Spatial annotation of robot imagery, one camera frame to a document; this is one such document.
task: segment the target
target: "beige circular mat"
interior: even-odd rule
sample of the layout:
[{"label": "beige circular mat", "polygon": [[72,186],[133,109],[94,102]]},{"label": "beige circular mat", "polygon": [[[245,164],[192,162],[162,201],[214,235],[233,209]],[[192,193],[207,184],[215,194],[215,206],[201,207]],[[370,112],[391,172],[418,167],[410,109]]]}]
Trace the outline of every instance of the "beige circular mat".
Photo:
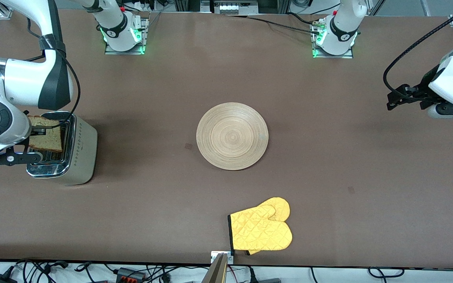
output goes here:
[{"label": "beige circular mat", "polygon": [[212,165],[241,170],[256,163],[268,145],[267,124],[253,108],[228,102],[212,107],[197,127],[197,146]]}]

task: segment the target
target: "bread slice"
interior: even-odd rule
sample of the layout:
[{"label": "bread slice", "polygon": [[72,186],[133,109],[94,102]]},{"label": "bread slice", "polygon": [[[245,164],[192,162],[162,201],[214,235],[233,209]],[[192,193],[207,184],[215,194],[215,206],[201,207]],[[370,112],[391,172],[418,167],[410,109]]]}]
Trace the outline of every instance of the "bread slice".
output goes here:
[{"label": "bread slice", "polygon": [[[41,116],[27,116],[33,126],[55,126],[59,121],[48,120]],[[29,147],[37,151],[63,152],[63,142],[61,140],[61,127],[47,129],[44,136],[30,136]]]}]

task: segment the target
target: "black velcro strap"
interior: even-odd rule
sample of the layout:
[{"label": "black velcro strap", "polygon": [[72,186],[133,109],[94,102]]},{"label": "black velcro strap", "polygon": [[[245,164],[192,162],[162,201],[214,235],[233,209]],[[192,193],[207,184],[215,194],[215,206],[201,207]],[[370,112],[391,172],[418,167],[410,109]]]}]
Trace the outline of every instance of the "black velcro strap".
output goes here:
[{"label": "black velcro strap", "polygon": [[66,45],[61,40],[55,38],[53,34],[45,34],[39,37],[40,50],[59,50],[66,53]]},{"label": "black velcro strap", "polygon": [[335,26],[335,17],[333,17],[331,19],[330,27],[331,27],[331,31],[338,37],[338,41],[342,41],[342,42],[349,40],[351,37],[354,36],[354,34],[356,34],[356,31],[357,31],[357,29],[355,29],[350,32],[345,32],[345,31],[339,29],[337,26]]},{"label": "black velcro strap", "polygon": [[128,22],[127,15],[124,13],[122,13],[122,15],[123,15],[123,20],[118,26],[110,28],[110,29],[107,29],[107,28],[101,26],[102,31],[108,37],[117,38],[118,35],[120,34],[120,32],[122,32],[127,27],[127,22]]},{"label": "black velcro strap", "polygon": [[85,11],[87,11],[87,13],[98,13],[104,10],[99,7],[99,0],[94,0],[94,4],[91,7],[83,7],[85,8]]}]

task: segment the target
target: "table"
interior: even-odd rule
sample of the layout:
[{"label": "table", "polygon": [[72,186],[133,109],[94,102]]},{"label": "table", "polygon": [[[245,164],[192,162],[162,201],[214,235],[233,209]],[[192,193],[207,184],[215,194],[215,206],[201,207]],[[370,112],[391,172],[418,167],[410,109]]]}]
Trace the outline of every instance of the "table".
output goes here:
[{"label": "table", "polygon": [[[381,79],[443,18],[367,17],[354,59],[313,59],[307,34],[199,13],[163,13],[142,56],[104,55],[92,16],[59,14],[77,114],[99,132],[95,175],[63,187],[0,167],[0,258],[207,263],[230,247],[228,214],[279,196],[293,243],[237,264],[453,267],[453,120],[417,104],[388,112]],[[416,84],[452,48],[447,27],[390,82]],[[0,22],[1,57],[38,53],[23,16]],[[218,169],[196,147],[200,118],[224,102],[269,127],[246,170]]]}]

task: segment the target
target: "yellow oven mitt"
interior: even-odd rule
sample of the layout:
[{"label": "yellow oven mitt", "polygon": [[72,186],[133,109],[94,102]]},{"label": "yellow oven mitt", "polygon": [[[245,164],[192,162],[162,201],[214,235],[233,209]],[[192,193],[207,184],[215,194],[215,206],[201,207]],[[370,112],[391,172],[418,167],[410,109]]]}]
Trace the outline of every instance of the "yellow oven mitt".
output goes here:
[{"label": "yellow oven mitt", "polygon": [[280,197],[229,215],[232,252],[246,250],[248,254],[253,254],[261,250],[286,249],[293,239],[291,230],[284,222],[288,216],[289,204]]}]

